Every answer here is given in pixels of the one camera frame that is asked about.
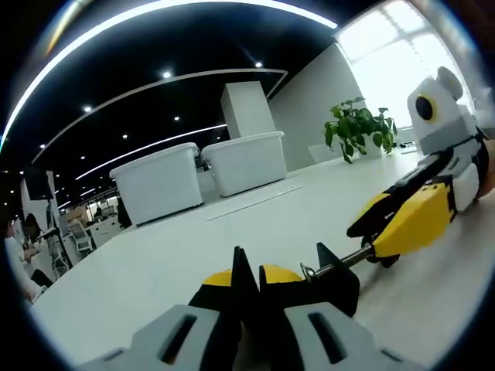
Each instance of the metal rod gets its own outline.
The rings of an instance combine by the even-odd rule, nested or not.
[[[373,246],[371,244],[365,245],[362,249],[356,251],[355,253],[344,257],[341,262],[347,268],[351,268],[356,265],[360,261],[366,259],[373,253]],[[310,267],[305,266],[303,263],[300,264],[302,272],[308,281],[311,281],[313,278],[321,276],[325,273],[330,272],[335,266],[332,264],[326,265],[325,267],[321,267],[318,270],[313,270]]]

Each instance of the white robot head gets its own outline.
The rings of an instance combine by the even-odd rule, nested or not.
[[[412,128],[425,155],[456,145],[476,132],[456,103],[462,95],[457,77],[440,67],[436,79],[426,78],[409,96]]]

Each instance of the office desk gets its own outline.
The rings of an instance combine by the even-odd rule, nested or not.
[[[347,227],[365,202],[413,169],[418,154],[323,162],[281,182],[121,233],[96,250],[32,307],[49,339],[80,364],[119,346],[201,282],[232,265],[234,247],[260,264],[317,266],[316,243],[337,256],[359,249]],[[362,292],[355,319],[378,344],[433,365],[465,328],[495,262],[495,192],[458,216],[433,246],[390,270],[353,270]]]

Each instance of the window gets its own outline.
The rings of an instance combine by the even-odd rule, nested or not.
[[[466,82],[456,62],[433,28],[412,5],[393,0],[369,12],[336,36],[356,81],[373,113],[388,107],[398,128],[412,125],[409,94],[440,66],[449,68],[463,85],[458,100],[473,111]]]

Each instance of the white pillar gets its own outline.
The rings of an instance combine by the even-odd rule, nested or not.
[[[221,101],[230,138],[276,130],[259,81],[227,83]]]

